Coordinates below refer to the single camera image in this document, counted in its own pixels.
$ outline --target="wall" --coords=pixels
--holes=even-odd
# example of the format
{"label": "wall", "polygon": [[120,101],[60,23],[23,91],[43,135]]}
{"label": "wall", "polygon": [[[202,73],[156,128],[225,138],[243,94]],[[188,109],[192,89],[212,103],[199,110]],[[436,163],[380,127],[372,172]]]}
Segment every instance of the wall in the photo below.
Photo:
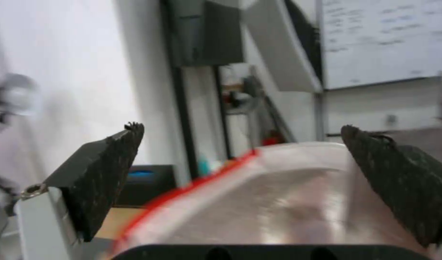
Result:
{"label": "wall", "polygon": [[[255,0],[242,0],[242,8],[254,4]],[[267,95],[272,99],[280,114],[287,122],[290,131],[299,142],[316,140],[315,134],[315,112],[313,94],[306,92],[281,92],[272,80],[264,61],[254,43],[251,34],[246,26],[242,26],[244,40],[245,61],[257,68],[257,75],[260,78]],[[243,65],[236,65],[236,72],[239,77],[248,74]]]}
{"label": "wall", "polygon": [[[138,105],[149,126],[146,146],[152,163],[178,167],[179,183],[188,182],[188,166],[175,106],[158,0],[115,0]],[[183,68],[196,153],[212,166],[226,159],[219,106],[210,67]]]}
{"label": "wall", "polygon": [[80,145],[139,121],[135,164],[175,164],[187,181],[157,0],[0,1],[8,69],[33,78],[43,106],[30,117],[47,176]]}
{"label": "wall", "polygon": [[[317,24],[315,0],[294,0]],[[244,8],[254,0],[243,0]],[[259,77],[289,124],[298,141],[315,140],[315,114],[312,95],[300,92],[278,92],[262,62],[248,30],[245,29],[247,62],[257,65]],[[338,133],[342,125],[353,124],[364,130],[402,130],[434,127],[440,124],[438,101],[440,87],[437,79],[382,84],[375,87],[352,88],[326,93],[326,133]],[[397,124],[388,126],[388,115],[397,117]]]}

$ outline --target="black pole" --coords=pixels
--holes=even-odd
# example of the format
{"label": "black pole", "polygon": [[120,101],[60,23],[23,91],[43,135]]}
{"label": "black pole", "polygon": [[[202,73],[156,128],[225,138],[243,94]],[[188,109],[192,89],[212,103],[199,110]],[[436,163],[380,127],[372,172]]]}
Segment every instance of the black pole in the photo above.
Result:
{"label": "black pole", "polygon": [[221,115],[221,123],[222,123],[222,130],[223,130],[223,136],[224,136],[224,147],[226,148],[226,156],[227,159],[232,159],[232,153],[231,153],[231,143],[229,141],[229,131],[227,129],[227,122],[226,122],[226,107],[224,105],[223,97],[222,97],[222,85],[221,85],[221,74],[219,71],[219,66],[212,66],[213,74],[214,74],[214,82],[216,85],[216,93],[218,94],[218,102],[219,102],[219,113]]}
{"label": "black pole", "polygon": [[187,164],[191,179],[199,177],[197,155],[193,143],[193,135],[191,128],[191,117],[187,106],[186,92],[184,89],[184,79],[182,69],[174,63],[174,53],[171,47],[171,10],[166,0],[160,0],[160,11],[162,15],[163,34],[165,37],[166,53],[170,64],[172,85],[176,98],[176,105],[179,113],[179,123],[183,131],[184,146],[186,148]]}

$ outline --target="wooden table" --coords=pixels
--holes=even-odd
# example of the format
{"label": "wooden table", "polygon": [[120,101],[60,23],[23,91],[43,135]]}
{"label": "wooden table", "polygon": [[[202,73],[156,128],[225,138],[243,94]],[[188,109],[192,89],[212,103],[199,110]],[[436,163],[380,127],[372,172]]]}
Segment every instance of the wooden table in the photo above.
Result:
{"label": "wooden table", "polygon": [[123,228],[144,209],[111,208],[95,237],[115,239]]}

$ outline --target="whiteboard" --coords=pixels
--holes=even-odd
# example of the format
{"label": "whiteboard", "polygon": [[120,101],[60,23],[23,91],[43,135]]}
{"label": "whiteboard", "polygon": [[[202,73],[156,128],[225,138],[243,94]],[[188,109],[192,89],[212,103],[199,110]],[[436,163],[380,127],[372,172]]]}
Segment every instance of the whiteboard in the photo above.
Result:
{"label": "whiteboard", "polygon": [[442,71],[442,0],[321,0],[326,89]]}

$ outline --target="red stripe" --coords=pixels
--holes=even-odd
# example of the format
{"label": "red stripe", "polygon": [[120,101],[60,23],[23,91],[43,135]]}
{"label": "red stripe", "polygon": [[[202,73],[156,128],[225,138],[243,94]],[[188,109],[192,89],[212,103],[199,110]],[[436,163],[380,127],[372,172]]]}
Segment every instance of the red stripe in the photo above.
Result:
{"label": "red stripe", "polygon": [[118,249],[118,245],[120,242],[127,241],[127,237],[130,234],[130,232],[138,225],[143,222],[145,222],[151,215],[155,214],[157,212],[157,209],[162,207],[164,204],[169,203],[173,199],[180,199],[181,196],[188,195],[194,190],[210,183],[211,181],[214,181],[216,179],[219,179],[222,176],[226,176],[228,173],[231,173],[232,170],[239,168],[240,166],[244,165],[249,159],[254,158],[257,156],[257,151],[252,150],[251,152],[247,153],[246,155],[242,156],[241,158],[235,160],[234,162],[231,162],[227,166],[221,168],[218,172],[211,174],[204,178],[196,179],[192,182],[188,187],[184,188],[178,188],[171,191],[166,192],[165,194],[162,194],[153,200],[151,200],[149,203],[145,204],[142,208],[145,209],[141,214],[139,214],[137,217],[135,217],[130,223],[123,229],[123,231],[120,233],[118,238],[114,241],[112,245],[112,252],[113,255],[116,253]]}

